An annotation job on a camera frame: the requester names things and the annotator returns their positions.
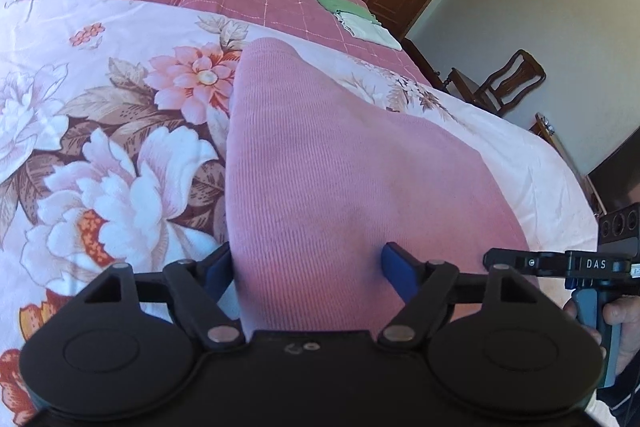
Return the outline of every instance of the orange flower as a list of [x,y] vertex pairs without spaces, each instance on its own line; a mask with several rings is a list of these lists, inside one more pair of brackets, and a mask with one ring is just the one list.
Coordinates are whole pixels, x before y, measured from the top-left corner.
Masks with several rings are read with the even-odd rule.
[[102,33],[104,31],[104,26],[102,26],[101,22],[97,22],[91,26],[85,26],[84,31],[91,37],[96,37],[98,33]]
[[[29,304],[20,309],[18,320],[20,331],[25,341],[28,341],[38,328],[47,322],[71,297],[57,295],[47,290],[47,300],[40,306]],[[20,350],[9,349],[0,355],[0,387],[2,388],[2,402],[14,413],[14,423],[24,425],[36,413],[31,403],[29,393],[18,369]]]
[[71,42],[72,46],[79,46],[80,44],[84,44],[85,42],[89,42],[90,40],[91,35],[83,30],[71,37],[69,39],[69,42]]

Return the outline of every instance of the flower center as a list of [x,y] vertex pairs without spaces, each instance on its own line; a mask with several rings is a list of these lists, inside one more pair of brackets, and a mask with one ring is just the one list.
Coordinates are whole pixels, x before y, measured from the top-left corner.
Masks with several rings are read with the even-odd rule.
[[211,70],[198,73],[198,82],[205,86],[213,86],[218,81],[218,76]]
[[107,268],[115,262],[115,259],[104,251],[104,245],[98,241],[100,227],[105,223],[106,220],[98,216],[94,210],[87,210],[78,220],[78,231],[84,251],[100,268]]

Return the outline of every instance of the pink ribbed garment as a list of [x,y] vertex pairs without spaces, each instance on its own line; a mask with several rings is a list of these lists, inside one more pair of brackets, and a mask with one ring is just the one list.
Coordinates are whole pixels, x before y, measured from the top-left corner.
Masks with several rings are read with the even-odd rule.
[[249,332],[379,331],[402,307],[380,268],[387,241],[472,273],[491,247],[527,250],[478,152],[276,39],[249,44],[236,71],[226,215]]

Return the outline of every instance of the chair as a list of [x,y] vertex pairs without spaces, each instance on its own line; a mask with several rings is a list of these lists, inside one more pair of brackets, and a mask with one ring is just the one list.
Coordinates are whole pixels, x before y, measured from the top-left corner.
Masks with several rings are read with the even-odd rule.
[[[513,66],[518,58],[522,59],[520,65],[507,78],[503,79],[498,86],[494,87],[494,83],[502,78]],[[536,79],[533,84],[526,85],[528,82]],[[518,50],[513,57],[507,62],[505,67],[491,74],[489,78],[478,86],[468,76],[458,71],[456,68],[444,82],[446,88],[453,82],[462,95],[465,102],[472,103],[490,113],[502,117],[511,109],[516,107],[522,99],[531,91],[540,87],[542,82],[546,80],[546,73],[542,66],[524,50]],[[519,87],[525,86],[520,90],[509,102],[505,99],[512,95]]]

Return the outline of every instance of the hand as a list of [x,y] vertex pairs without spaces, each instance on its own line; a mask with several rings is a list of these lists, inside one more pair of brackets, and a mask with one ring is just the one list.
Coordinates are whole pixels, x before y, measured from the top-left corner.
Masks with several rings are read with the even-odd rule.
[[[573,318],[577,317],[578,310],[572,299],[564,305],[566,311]],[[620,333],[620,350],[618,351],[618,363],[616,364],[616,375],[622,373],[636,353],[640,351],[640,297],[624,296],[612,303],[604,306],[602,311],[604,320],[608,325],[615,326],[622,324]],[[602,337],[593,328],[583,326],[597,343],[601,343]]]

